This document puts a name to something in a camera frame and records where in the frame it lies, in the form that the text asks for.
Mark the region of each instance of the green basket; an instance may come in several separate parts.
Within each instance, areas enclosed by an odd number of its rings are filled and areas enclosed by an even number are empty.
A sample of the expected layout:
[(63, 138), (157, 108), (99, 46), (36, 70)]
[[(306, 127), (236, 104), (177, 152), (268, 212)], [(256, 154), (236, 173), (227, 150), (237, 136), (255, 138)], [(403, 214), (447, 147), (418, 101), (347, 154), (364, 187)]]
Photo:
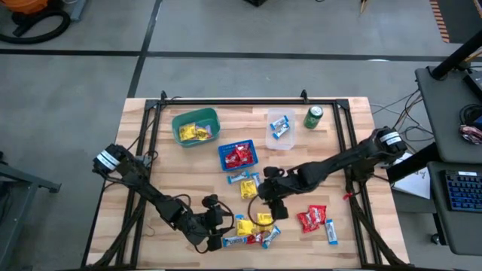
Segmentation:
[[(212, 137), (207, 140), (188, 140), (182, 142), (179, 138), (179, 127), (189, 124), (196, 123), (198, 126), (211, 126)], [(180, 114), (172, 119), (172, 133), (174, 134), (175, 141), (184, 148), (193, 147), (196, 145), (201, 145), (203, 143), (211, 142), (217, 137), (219, 137), (219, 131), (221, 126), (219, 125), (218, 114), (212, 108), (203, 108), (196, 111), (191, 111), (188, 113)]]

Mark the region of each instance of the soda can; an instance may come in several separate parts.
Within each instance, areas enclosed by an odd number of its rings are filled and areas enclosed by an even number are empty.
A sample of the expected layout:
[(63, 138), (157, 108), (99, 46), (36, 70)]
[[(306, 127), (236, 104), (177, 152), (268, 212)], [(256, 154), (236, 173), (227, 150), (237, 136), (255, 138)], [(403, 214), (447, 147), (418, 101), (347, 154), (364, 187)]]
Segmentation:
[(323, 109), (321, 106), (312, 106), (304, 118), (304, 126), (308, 129), (315, 129), (319, 120), (323, 117)]

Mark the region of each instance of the black floor line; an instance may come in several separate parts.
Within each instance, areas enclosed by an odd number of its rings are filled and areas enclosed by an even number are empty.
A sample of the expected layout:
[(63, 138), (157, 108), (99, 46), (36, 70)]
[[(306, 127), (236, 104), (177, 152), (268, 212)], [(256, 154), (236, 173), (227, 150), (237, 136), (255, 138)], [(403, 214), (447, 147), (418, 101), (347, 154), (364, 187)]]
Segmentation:
[(410, 62), (441, 62), (447, 56), (352, 55), (327, 53), (222, 53), (222, 52), (147, 52), (147, 57), (194, 59), (305, 59), (305, 60), (386, 60)]
[(0, 49), (0, 55), (27, 56), (140, 56), (140, 51), (115, 50), (31, 50), (31, 49)]
[(139, 79), (141, 78), (142, 69), (144, 68), (145, 57), (151, 44), (152, 34), (156, 27), (157, 15), (159, 14), (160, 4), (163, 0), (156, 0), (154, 8), (152, 10), (151, 19), (149, 20), (148, 28), (145, 33), (144, 42), (142, 42), (141, 54), (137, 59), (136, 68), (134, 69), (133, 79), (130, 81), (129, 92), (127, 98), (134, 98), (137, 92), (137, 86), (139, 85)]

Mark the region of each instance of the keyboard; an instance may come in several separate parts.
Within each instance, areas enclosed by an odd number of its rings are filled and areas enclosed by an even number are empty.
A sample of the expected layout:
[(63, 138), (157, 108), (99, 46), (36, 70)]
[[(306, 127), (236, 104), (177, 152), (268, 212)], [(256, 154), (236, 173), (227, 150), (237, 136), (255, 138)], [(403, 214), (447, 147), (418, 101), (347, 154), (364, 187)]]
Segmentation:
[(452, 211), (482, 212), (482, 172), (443, 171)]

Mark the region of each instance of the yellow snack bag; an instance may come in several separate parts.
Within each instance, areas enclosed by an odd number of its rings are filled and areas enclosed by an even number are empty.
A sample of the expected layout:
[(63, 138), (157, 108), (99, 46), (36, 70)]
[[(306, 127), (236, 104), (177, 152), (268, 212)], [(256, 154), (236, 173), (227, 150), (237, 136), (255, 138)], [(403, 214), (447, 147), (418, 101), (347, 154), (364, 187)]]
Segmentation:
[(199, 140), (206, 140), (210, 137), (208, 131), (204, 128), (197, 128), (196, 135)]
[(256, 233), (256, 226), (248, 220), (244, 219), (243, 215), (236, 216), (236, 235), (248, 236)]
[(195, 139), (196, 134), (196, 124), (189, 123), (184, 126), (179, 127), (179, 138), (181, 141)]
[[(273, 217), (271, 217), (271, 214), (258, 213), (258, 224), (264, 225), (269, 223), (273, 223)], [(270, 226), (265, 226), (265, 227), (258, 226), (258, 230), (260, 232), (265, 230), (272, 231), (273, 227), (274, 227), (274, 224)]]
[(255, 180), (241, 181), (241, 197), (243, 199), (252, 199), (257, 194), (258, 189), (256, 188)]

